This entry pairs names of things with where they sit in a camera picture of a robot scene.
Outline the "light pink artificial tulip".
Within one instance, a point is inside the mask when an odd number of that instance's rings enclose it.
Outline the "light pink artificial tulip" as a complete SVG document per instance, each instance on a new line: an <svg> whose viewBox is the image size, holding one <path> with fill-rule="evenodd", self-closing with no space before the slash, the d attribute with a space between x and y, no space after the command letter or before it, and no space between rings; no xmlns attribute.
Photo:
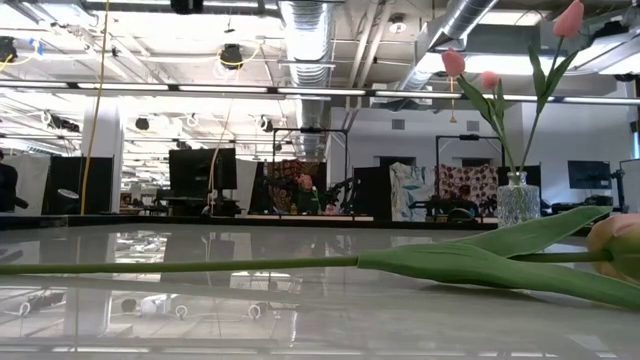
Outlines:
<svg viewBox="0 0 640 360"><path fill-rule="evenodd" d="M503 94L502 80L498 74L491 71L486 71L481 74L481 81L483 88L491 91L491 97L486 99L490 109L491 126L494 129L494 132L500 138L500 141L504 147L504 152L509 169L513 173L515 173L515 161L511 154L505 127L504 116L506 102Z"/></svg>
<svg viewBox="0 0 640 360"><path fill-rule="evenodd" d="M573 0L563 13L556 19L553 26L553 35L559 38L556 50L554 52L551 67L547 74L544 73L541 61L537 51L532 45L528 47L529 60L533 69L533 84L536 93L536 112L534 122L529 134L523 158L520 165L520 171L524 170L526 159L528 157L535 131L540 116L547 104L549 98L553 95L561 78L577 56L578 52L574 51L559 64L557 64L560 50L566 38L576 36L582 26L584 15L584 4L580 0Z"/></svg>
<svg viewBox="0 0 640 360"><path fill-rule="evenodd" d="M456 81L466 98L476 108L482 118L491 126L490 109L486 101L486 99L491 96L485 97L480 90L465 79L464 73L466 70L466 62L464 57L457 51L450 48L441 54L441 59L447 75L452 80Z"/></svg>

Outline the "orange pink artificial tulip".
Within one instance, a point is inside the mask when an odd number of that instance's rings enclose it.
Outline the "orange pink artificial tulip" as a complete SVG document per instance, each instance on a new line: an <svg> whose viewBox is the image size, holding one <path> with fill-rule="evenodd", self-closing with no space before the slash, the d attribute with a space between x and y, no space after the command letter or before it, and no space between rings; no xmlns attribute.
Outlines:
<svg viewBox="0 0 640 360"><path fill-rule="evenodd" d="M446 284L564 294L640 310L640 213L583 206L446 243L358 256L196 263L7 264L0 275L357 267Z"/></svg>

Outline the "clear glass vase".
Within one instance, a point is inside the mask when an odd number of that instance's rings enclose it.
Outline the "clear glass vase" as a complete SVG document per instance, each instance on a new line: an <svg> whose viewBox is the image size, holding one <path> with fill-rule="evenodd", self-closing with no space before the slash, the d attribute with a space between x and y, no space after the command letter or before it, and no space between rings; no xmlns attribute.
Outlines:
<svg viewBox="0 0 640 360"><path fill-rule="evenodd" d="M508 183L497 189L499 227L510 227L541 216L540 188L527 183L526 172L508 172Z"/></svg>

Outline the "black hanging ceiling device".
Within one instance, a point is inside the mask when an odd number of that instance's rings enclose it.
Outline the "black hanging ceiling device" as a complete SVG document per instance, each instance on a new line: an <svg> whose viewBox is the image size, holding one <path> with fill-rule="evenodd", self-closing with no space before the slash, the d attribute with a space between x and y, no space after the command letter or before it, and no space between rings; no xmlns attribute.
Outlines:
<svg viewBox="0 0 640 360"><path fill-rule="evenodd" d="M239 70L243 66L243 56L239 44L225 44L219 54L219 63L227 70Z"/></svg>
<svg viewBox="0 0 640 360"><path fill-rule="evenodd" d="M0 63L12 63L18 58L14 43L14 37L0 36Z"/></svg>

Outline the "long ceiling light bar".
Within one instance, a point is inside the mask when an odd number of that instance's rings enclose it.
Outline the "long ceiling light bar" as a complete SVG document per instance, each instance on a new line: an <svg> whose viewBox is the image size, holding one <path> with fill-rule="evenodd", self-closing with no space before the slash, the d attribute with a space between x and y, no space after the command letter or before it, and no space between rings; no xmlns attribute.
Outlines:
<svg viewBox="0 0 640 360"><path fill-rule="evenodd" d="M184 85L147 83L99 83L0 80L0 89L14 91L69 93L94 96L98 92L115 96L233 97L275 98L300 97L304 100L326 100L330 97L365 97L411 100L464 100L466 96L442 91L396 91L375 89L303 88L244 85Z"/></svg>

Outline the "black monitor on stand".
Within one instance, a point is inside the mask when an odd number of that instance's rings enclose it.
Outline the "black monitor on stand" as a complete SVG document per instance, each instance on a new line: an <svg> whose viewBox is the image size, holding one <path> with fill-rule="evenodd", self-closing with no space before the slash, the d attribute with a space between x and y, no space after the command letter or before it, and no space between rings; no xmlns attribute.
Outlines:
<svg viewBox="0 0 640 360"><path fill-rule="evenodd" d="M173 216L235 217L236 200L223 194L237 189L234 148L171 150L169 206Z"/></svg>

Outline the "dark floral patterned cloth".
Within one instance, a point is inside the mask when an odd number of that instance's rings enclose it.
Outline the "dark floral patterned cloth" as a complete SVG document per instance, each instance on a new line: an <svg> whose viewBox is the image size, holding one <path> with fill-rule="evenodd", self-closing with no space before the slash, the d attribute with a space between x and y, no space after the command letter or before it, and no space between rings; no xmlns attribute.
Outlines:
<svg viewBox="0 0 640 360"><path fill-rule="evenodd" d="M326 190L327 166L324 162L305 162L300 160L283 160L267 164L266 182L268 185L271 208L278 214L302 214L297 209L298 185L296 178L308 174L313 179L321 211L321 194Z"/></svg>

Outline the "person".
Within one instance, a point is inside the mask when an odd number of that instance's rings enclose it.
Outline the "person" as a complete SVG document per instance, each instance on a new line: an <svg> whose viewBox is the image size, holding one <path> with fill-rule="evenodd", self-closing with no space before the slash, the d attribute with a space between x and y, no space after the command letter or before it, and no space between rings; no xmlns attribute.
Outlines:
<svg viewBox="0 0 640 360"><path fill-rule="evenodd" d="M479 207L471 197L469 185L461 185L456 192L451 193L451 199L456 208L467 210L473 217L480 216Z"/></svg>
<svg viewBox="0 0 640 360"><path fill-rule="evenodd" d="M29 207L24 199L17 196L17 181L17 170L4 163L4 152L0 149L0 213L13 213L16 207Z"/></svg>
<svg viewBox="0 0 640 360"><path fill-rule="evenodd" d="M296 178L296 182L298 185L298 212L306 215L317 215L319 213L320 203L312 177L308 174L301 174Z"/></svg>

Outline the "white blue patterned cloth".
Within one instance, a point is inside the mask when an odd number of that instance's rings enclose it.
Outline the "white blue patterned cloth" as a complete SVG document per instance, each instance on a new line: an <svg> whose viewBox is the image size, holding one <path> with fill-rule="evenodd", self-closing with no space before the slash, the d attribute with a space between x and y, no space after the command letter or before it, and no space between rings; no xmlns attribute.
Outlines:
<svg viewBox="0 0 640 360"><path fill-rule="evenodd" d="M416 201L427 201L435 193L435 170L430 167L394 163L389 167L391 215L395 222L424 222L427 211L411 208Z"/></svg>

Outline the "red dotted cloth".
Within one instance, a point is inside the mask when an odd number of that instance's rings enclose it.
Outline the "red dotted cloth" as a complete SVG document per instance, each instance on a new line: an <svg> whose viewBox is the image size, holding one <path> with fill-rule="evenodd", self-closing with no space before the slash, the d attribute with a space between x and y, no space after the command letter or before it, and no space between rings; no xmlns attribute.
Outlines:
<svg viewBox="0 0 640 360"><path fill-rule="evenodd" d="M496 199L498 189L497 168L488 165L480 167L457 167L440 165L438 167L438 195L451 198L461 185L471 187L471 197L475 203Z"/></svg>

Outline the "white glossy work sheet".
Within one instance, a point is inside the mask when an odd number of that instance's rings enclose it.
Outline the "white glossy work sheet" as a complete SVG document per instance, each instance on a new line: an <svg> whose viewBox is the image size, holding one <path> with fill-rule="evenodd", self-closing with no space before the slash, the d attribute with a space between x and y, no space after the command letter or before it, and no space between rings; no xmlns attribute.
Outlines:
<svg viewBox="0 0 640 360"><path fill-rule="evenodd" d="M0 264L354 256L464 231L134 224L0 232ZM640 313L356 268L0 276L0 360L640 360Z"/></svg>

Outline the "large silver ventilation duct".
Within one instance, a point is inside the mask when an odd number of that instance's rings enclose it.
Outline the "large silver ventilation duct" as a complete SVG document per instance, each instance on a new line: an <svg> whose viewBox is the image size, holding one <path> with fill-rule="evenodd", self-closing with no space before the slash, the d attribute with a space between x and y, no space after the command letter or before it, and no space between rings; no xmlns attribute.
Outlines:
<svg viewBox="0 0 640 360"><path fill-rule="evenodd" d="M333 6L312 0L279 1L285 26L287 59L294 87L325 88L329 86L333 30ZM295 100L296 120L300 128L328 128L329 100ZM307 160L323 158L326 134L299 133L299 148Z"/></svg>

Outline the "black station frame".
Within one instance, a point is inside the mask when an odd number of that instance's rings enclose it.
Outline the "black station frame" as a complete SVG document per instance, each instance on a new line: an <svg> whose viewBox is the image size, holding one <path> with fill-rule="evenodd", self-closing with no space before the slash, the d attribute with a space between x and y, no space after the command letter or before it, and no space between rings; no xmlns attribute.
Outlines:
<svg viewBox="0 0 640 360"><path fill-rule="evenodd" d="M271 159L268 163L283 161L283 160L276 159L276 155L279 152L278 147L280 145L282 144L291 145L292 148L295 148L297 145L300 145L299 136L298 136L300 135L299 133L302 133L302 134L324 133L326 134L326 140L333 134L336 134L336 133L341 134L342 137L344 138L344 160L345 161L348 160L348 151L349 151L348 134L344 130L325 129L325 128L275 128L273 130L273 135L272 135L272 154L271 154ZM323 158L320 160L314 160L314 159L307 160L303 156L301 158L295 158L295 159L300 161L305 161L305 162L324 162L327 166L326 190L321 194L322 206L321 206L321 211L317 215L324 215L324 214L334 215L336 213L340 213L341 211L344 211L345 208L347 207L348 195L354 187L353 179L350 178L348 175L347 165L344 165L343 180L335 183L334 185L329 185L328 184L329 164L328 164L326 155L323 155ZM267 164L264 167L265 176L267 175Z"/></svg>
<svg viewBox="0 0 640 360"><path fill-rule="evenodd" d="M496 151L499 155L499 159L495 158L479 158L479 157L454 157L451 156L450 162L442 162L442 155L447 146L452 141L464 142L464 143L479 143L485 142L489 147ZM506 158L504 154L504 148L499 143L499 138L496 136L481 136L477 134L462 134L462 135L437 135L435 137L436 155L435 155L435 193L434 195L444 200L452 200L451 198L442 198L438 195L438 186L436 185L438 180L438 167L440 165L449 165L457 167L480 167L488 165L497 168L498 171L501 167L506 165ZM484 200L481 203L476 203L482 216L493 216L497 209L497 198Z"/></svg>

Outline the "slanted silver ventilation duct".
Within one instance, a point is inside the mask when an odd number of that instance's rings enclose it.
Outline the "slanted silver ventilation duct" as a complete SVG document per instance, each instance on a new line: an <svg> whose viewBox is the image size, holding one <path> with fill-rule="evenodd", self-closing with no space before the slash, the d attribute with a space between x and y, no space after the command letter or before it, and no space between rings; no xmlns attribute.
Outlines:
<svg viewBox="0 0 640 360"><path fill-rule="evenodd" d="M397 86L401 91L419 91L429 79L443 72L440 52L452 46L464 50L471 31L500 0L449 0L443 15L426 22L414 44L414 61Z"/></svg>

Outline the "black wall monitor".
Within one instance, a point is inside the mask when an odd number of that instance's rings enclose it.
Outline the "black wall monitor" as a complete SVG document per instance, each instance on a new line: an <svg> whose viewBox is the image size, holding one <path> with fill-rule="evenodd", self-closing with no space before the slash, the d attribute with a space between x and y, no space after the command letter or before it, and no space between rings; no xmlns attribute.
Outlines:
<svg viewBox="0 0 640 360"><path fill-rule="evenodd" d="M610 190L612 187L609 162L570 160L567 166L571 189Z"/></svg>

